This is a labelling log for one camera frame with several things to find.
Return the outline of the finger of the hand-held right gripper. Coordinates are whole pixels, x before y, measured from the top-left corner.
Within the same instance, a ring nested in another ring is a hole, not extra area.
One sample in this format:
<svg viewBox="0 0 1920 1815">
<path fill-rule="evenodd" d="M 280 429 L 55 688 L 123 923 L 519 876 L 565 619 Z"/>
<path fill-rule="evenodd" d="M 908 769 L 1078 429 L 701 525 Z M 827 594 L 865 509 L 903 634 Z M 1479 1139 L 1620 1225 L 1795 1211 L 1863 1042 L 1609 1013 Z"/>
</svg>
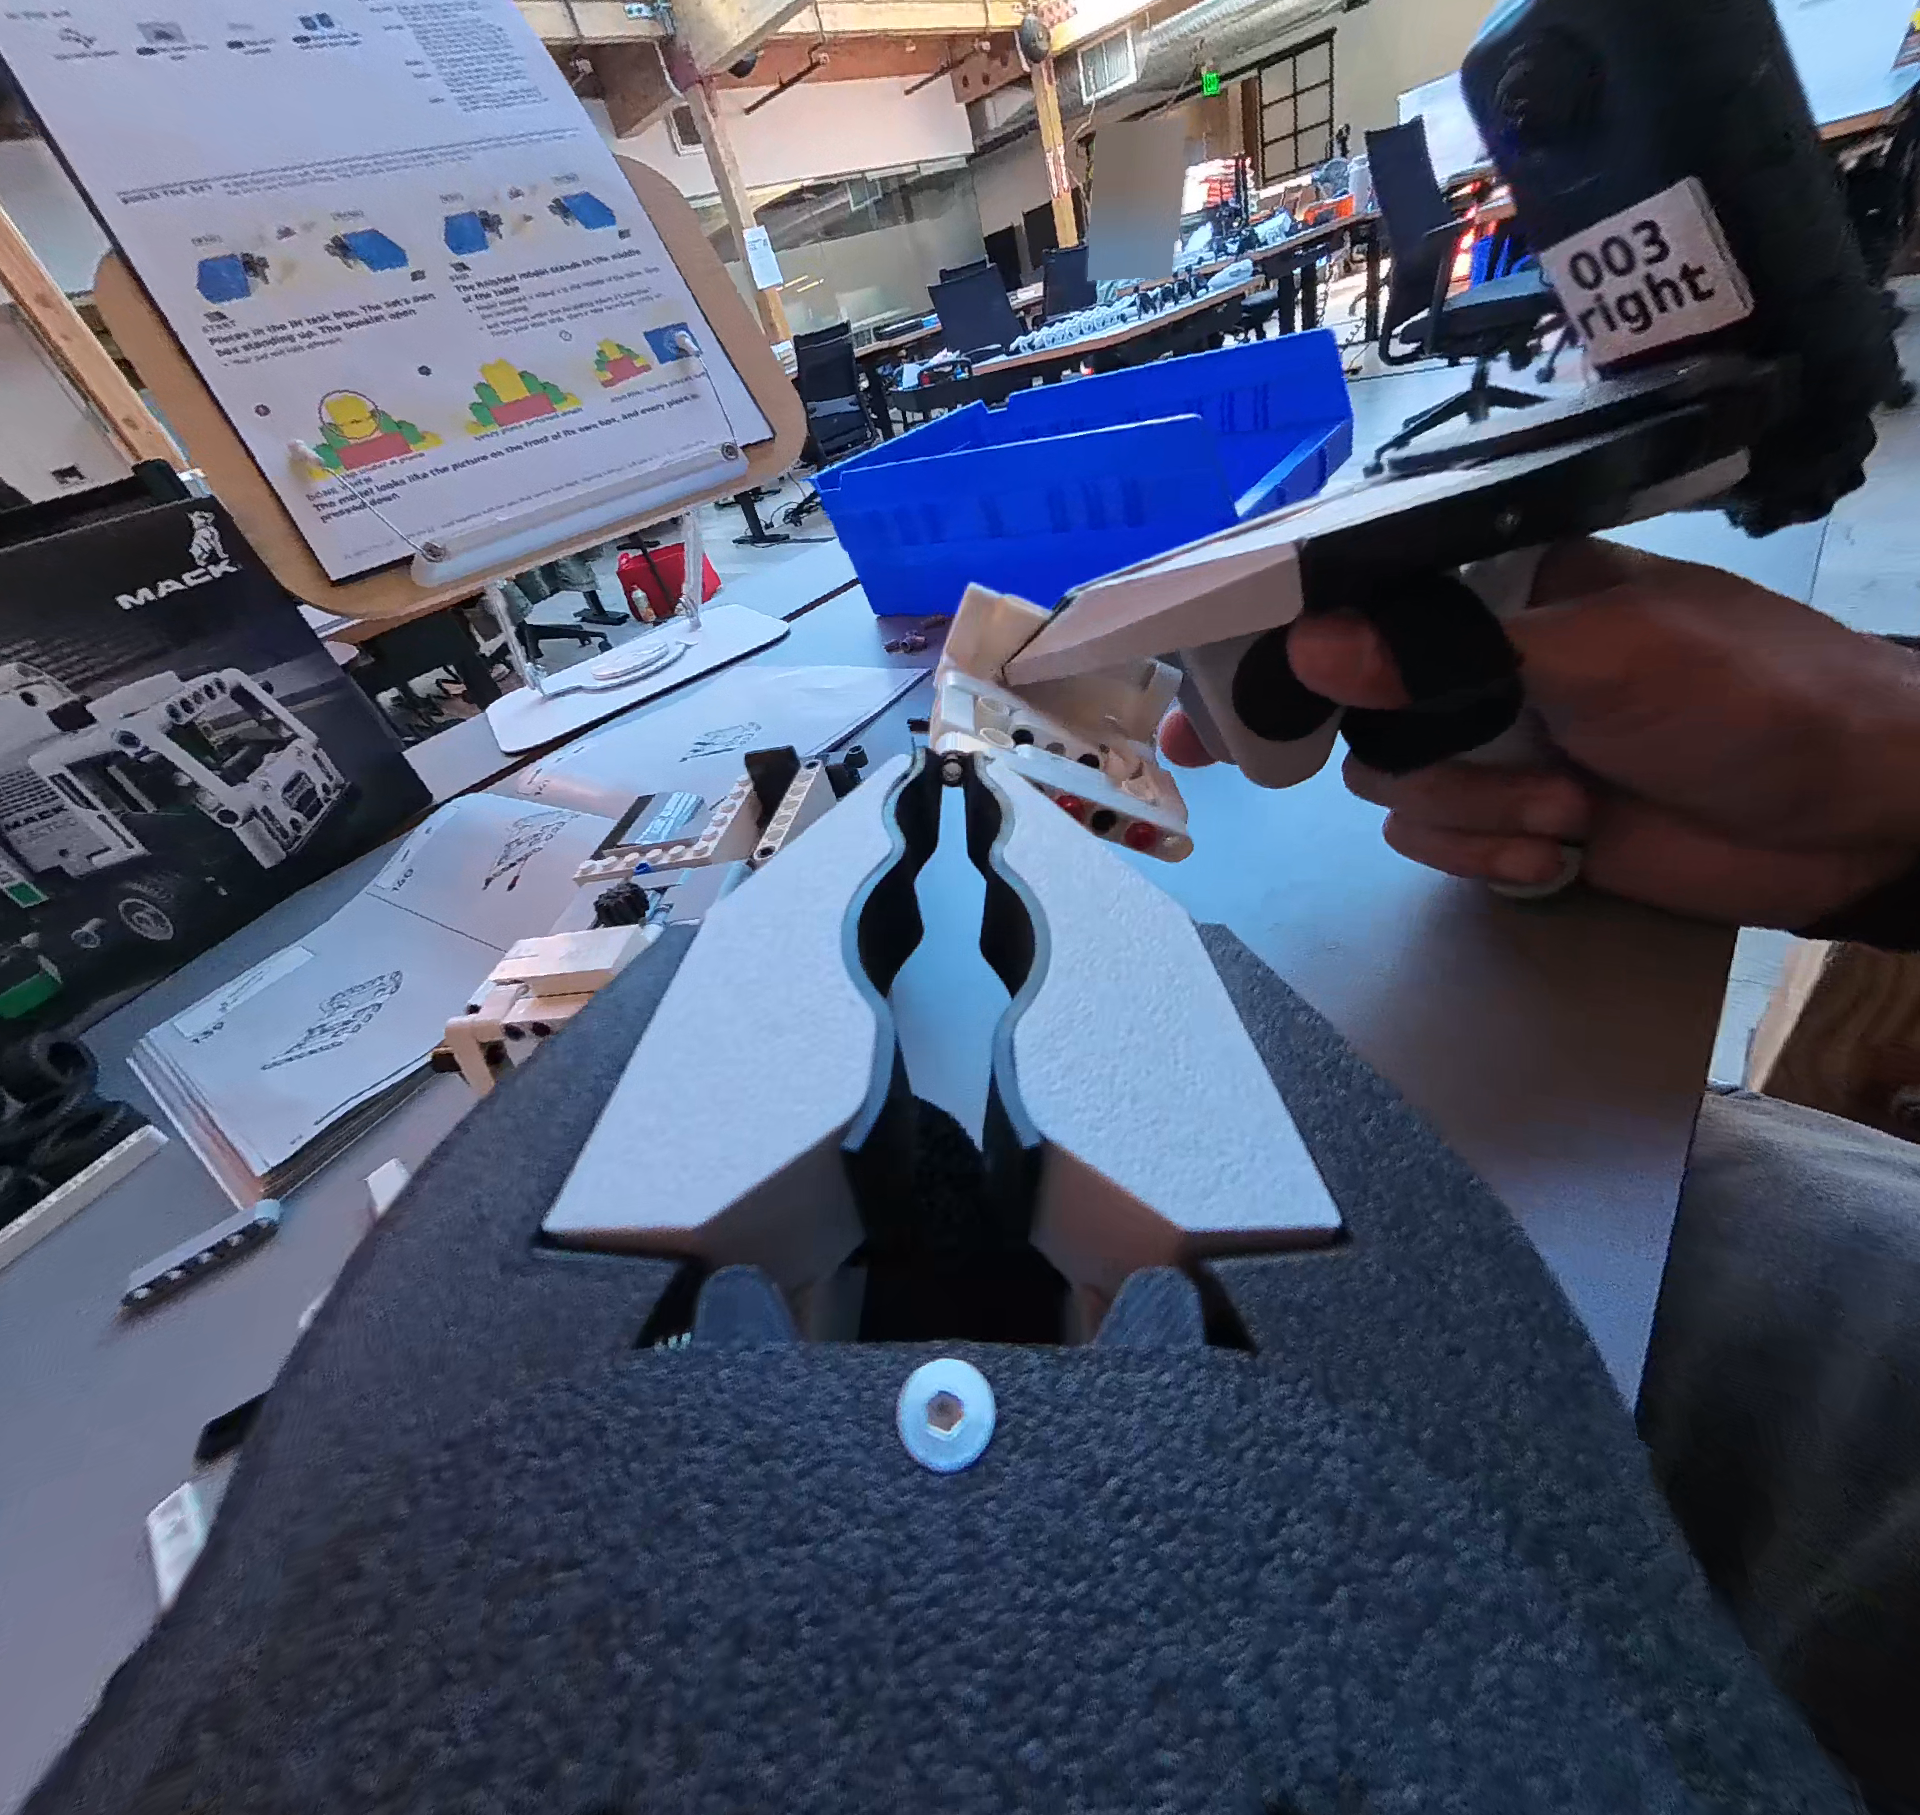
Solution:
<svg viewBox="0 0 1920 1815">
<path fill-rule="evenodd" d="M 1312 506 L 1287 506 L 1136 571 L 1100 572 L 1041 616 L 1041 626 L 1000 660 L 1000 682 L 1039 688 L 1116 675 L 1136 657 L 1175 657 L 1278 633 L 1305 610 L 1305 533 Z"/>
</svg>

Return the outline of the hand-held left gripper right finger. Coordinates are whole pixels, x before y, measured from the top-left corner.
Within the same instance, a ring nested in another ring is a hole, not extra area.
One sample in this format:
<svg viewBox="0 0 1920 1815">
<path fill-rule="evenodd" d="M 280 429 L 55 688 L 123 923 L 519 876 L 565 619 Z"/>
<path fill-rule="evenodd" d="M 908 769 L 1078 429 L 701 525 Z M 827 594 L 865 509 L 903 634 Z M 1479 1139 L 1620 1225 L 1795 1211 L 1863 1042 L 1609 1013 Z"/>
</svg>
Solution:
<svg viewBox="0 0 1920 1815">
<path fill-rule="evenodd" d="M 1000 762 L 965 774 L 984 876 L 991 1201 L 1100 1324 L 1132 1273 L 1327 1252 L 1343 1211 L 1196 926 Z"/>
</svg>

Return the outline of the white lego cab assembly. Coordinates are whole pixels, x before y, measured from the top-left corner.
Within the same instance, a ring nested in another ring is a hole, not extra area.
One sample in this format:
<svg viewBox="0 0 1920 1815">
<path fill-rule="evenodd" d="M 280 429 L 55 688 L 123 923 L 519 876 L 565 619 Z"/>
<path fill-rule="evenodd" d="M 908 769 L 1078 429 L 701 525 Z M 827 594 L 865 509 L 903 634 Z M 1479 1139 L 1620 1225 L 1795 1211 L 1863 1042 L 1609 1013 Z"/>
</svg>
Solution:
<svg viewBox="0 0 1920 1815">
<path fill-rule="evenodd" d="M 1178 675 L 1136 657 L 1019 688 L 1012 657 L 1041 626 L 1047 616 L 1019 594 L 965 590 L 935 667 L 929 750 L 1019 774 L 1106 845 L 1188 859 L 1188 810 L 1157 762 Z"/>
</svg>

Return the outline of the dark grey lego beam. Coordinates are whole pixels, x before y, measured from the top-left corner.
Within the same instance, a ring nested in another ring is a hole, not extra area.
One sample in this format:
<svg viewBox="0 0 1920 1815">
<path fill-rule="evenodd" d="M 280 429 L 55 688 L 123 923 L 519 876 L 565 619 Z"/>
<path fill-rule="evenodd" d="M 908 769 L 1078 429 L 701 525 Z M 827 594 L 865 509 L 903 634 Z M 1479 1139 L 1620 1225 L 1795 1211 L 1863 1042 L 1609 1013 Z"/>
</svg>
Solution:
<svg viewBox="0 0 1920 1815">
<path fill-rule="evenodd" d="M 237 1216 L 223 1216 L 221 1225 L 175 1244 L 170 1252 L 140 1263 L 123 1276 L 122 1307 L 123 1314 L 145 1314 L 164 1297 L 175 1297 L 183 1287 L 201 1282 L 210 1273 L 223 1273 L 231 1263 L 239 1263 L 243 1252 L 265 1249 L 280 1225 L 280 1203 L 262 1201 L 243 1203 Z"/>
</svg>

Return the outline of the white lego beam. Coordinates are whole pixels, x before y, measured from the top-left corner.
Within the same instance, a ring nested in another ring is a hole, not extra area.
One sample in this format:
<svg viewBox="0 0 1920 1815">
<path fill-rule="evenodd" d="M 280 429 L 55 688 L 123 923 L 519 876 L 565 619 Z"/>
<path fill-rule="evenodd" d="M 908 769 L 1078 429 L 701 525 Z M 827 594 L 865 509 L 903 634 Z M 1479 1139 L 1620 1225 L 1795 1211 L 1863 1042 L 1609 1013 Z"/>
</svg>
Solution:
<svg viewBox="0 0 1920 1815">
<path fill-rule="evenodd" d="M 36 1201 L 15 1218 L 4 1218 L 0 1225 L 0 1269 L 10 1269 L 27 1252 L 36 1252 L 55 1225 L 70 1225 L 72 1216 L 85 1216 L 85 1203 L 103 1201 L 122 1178 L 132 1178 L 164 1149 L 166 1149 L 166 1133 L 133 1129 L 103 1159 L 96 1159 L 72 1178 L 61 1178 L 49 1201 Z"/>
</svg>

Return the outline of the pile of black lego tires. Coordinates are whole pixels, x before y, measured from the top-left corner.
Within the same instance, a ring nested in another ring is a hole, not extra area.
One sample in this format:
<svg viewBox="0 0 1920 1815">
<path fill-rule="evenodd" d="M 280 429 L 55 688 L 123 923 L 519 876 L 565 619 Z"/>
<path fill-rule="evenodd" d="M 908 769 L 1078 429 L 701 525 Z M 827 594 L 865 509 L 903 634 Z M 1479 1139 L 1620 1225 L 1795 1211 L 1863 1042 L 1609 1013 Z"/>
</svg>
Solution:
<svg viewBox="0 0 1920 1815">
<path fill-rule="evenodd" d="M 15 1225 L 85 1178 L 122 1142 L 145 1133 L 145 1109 L 100 1095 L 100 1060 L 85 1036 L 27 1034 L 0 1047 L 0 1225 Z"/>
</svg>

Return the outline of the person's right hand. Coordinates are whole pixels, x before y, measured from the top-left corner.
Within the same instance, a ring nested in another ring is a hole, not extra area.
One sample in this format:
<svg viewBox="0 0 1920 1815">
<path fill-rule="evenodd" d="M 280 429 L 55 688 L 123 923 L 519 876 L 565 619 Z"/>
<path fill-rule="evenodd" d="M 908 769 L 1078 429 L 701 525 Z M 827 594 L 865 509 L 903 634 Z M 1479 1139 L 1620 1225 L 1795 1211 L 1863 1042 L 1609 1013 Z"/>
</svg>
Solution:
<svg viewBox="0 0 1920 1815">
<path fill-rule="evenodd" d="M 1560 545 L 1510 619 L 1545 750 L 1343 777 L 1443 876 L 1583 884 L 1724 926 L 1920 942 L 1920 667 L 1707 563 Z"/>
</svg>

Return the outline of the blue plastic bin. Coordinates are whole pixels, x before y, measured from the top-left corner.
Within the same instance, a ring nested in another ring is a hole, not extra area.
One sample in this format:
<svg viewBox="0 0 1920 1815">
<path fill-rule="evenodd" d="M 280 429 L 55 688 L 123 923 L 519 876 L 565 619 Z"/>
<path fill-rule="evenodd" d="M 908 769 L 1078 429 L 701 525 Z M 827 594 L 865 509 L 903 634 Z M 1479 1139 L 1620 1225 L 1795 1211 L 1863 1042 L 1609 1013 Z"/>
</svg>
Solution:
<svg viewBox="0 0 1920 1815">
<path fill-rule="evenodd" d="M 1246 340 L 1005 395 L 1012 437 L 1200 419 L 1243 518 L 1320 495 L 1355 449 L 1336 328 Z"/>
<path fill-rule="evenodd" d="M 979 403 L 827 464 L 819 499 L 885 619 L 955 616 L 968 586 L 1052 606 L 1237 520 L 1200 419 L 1035 435 Z"/>
</svg>

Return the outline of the open instruction booklet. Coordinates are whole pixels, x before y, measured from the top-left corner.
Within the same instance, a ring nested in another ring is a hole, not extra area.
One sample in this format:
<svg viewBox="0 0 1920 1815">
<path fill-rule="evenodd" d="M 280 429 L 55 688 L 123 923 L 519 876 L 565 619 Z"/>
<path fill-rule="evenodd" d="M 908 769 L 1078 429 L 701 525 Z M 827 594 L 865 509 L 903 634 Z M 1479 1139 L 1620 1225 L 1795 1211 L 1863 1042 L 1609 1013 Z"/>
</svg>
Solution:
<svg viewBox="0 0 1920 1815">
<path fill-rule="evenodd" d="M 445 1021 L 519 938 L 585 926 L 576 872 L 636 798 L 713 803 L 746 750 L 827 750 L 917 678 L 903 660 L 732 667 L 445 803 L 332 916 L 149 1026 L 133 1082 L 237 1203 L 301 1182 L 427 1072 Z"/>
</svg>

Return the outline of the wooden document stand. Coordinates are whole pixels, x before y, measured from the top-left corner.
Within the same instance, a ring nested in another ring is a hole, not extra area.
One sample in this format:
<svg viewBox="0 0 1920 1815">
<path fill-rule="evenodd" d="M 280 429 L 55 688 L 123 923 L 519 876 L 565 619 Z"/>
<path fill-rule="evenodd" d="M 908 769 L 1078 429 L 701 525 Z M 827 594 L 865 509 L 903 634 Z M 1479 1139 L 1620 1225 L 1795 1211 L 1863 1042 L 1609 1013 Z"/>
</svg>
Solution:
<svg viewBox="0 0 1920 1815">
<path fill-rule="evenodd" d="M 752 460 L 736 487 L 780 482 L 802 452 L 802 403 L 790 387 L 774 340 L 764 334 L 752 301 L 742 301 L 726 266 L 713 261 L 687 198 L 660 170 L 654 170 L 627 149 L 616 149 L 616 166 L 629 182 L 636 206 L 649 209 L 660 252 L 683 271 L 722 354 L 732 361 L 759 412 L 765 419 L 765 437 L 746 446 Z M 164 429 L 183 446 L 183 460 L 201 474 L 213 499 L 231 509 L 237 533 L 248 545 L 248 551 L 269 571 L 269 581 L 290 600 L 343 616 L 343 644 L 367 644 L 375 633 L 437 616 L 478 594 L 478 581 L 427 590 L 411 581 L 407 563 L 385 563 L 375 572 L 332 586 L 318 571 L 288 506 L 277 499 L 269 482 L 262 474 L 262 464 L 210 395 L 201 376 L 183 354 L 175 334 L 145 300 L 140 278 L 117 252 L 96 266 L 96 301 L 108 340 L 132 354 L 132 366 L 149 387 Z"/>
</svg>

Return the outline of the red box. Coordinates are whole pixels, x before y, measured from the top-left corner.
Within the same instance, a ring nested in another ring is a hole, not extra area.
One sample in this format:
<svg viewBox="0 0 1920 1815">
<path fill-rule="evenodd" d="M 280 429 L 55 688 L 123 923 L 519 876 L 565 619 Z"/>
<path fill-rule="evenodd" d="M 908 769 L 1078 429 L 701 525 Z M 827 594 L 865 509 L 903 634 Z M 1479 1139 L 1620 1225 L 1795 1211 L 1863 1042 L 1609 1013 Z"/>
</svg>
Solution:
<svg viewBox="0 0 1920 1815">
<path fill-rule="evenodd" d="M 706 606 L 722 594 L 713 559 L 695 538 L 636 545 L 616 551 L 616 590 L 636 626 L 706 626 Z"/>
</svg>

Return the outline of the wooden side panel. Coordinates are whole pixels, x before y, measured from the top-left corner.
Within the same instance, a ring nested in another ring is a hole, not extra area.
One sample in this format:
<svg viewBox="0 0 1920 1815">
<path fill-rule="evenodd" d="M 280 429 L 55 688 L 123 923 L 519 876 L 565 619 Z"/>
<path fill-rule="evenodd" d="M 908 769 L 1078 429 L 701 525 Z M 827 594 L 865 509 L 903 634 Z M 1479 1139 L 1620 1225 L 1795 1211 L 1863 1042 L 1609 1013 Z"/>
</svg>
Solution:
<svg viewBox="0 0 1920 1815">
<path fill-rule="evenodd" d="M 1920 953 L 1788 938 L 1743 1085 L 1920 1142 Z"/>
</svg>

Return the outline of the printed instruction sheet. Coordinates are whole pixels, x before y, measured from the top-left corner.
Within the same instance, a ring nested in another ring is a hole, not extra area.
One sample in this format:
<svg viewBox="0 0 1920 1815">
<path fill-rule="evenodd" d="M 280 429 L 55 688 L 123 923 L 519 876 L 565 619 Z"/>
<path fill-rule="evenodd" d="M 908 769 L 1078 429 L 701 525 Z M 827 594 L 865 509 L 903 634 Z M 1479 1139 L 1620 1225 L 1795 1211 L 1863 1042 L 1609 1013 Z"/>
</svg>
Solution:
<svg viewBox="0 0 1920 1815">
<path fill-rule="evenodd" d="M 713 495 L 765 412 L 519 0 L 0 0 L 324 581 Z"/>
</svg>

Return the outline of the white wall board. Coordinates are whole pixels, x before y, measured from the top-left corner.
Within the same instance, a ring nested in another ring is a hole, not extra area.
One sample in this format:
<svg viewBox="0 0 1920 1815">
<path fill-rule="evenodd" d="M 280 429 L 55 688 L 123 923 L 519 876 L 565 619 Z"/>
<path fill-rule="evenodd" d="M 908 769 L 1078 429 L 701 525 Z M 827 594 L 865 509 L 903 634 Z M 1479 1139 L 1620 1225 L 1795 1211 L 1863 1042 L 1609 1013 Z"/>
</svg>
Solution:
<svg viewBox="0 0 1920 1815">
<path fill-rule="evenodd" d="M 1812 119 L 1872 126 L 1920 84 L 1920 0 L 1773 0 Z"/>
</svg>

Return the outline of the wooden frame post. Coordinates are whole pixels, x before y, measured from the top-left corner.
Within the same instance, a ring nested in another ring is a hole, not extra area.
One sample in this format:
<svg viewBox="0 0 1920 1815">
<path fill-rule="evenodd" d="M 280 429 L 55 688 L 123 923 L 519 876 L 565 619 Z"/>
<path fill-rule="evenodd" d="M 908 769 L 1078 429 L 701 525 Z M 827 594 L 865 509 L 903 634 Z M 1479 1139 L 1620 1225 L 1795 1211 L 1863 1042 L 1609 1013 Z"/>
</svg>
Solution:
<svg viewBox="0 0 1920 1815">
<path fill-rule="evenodd" d="M 70 301 L 55 278 L 43 266 L 33 240 L 15 231 L 10 216 L 0 216 L 0 289 L 10 306 L 27 316 L 33 340 L 49 352 L 55 376 L 78 391 L 91 419 L 103 429 L 103 437 L 140 464 L 183 470 L 183 452 L 170 435 L 156 422 L 156 412 L 140 403 L 140 391 L 123 381 L 103 340 L 85 326 L 85 314 Z"/>
</svg>

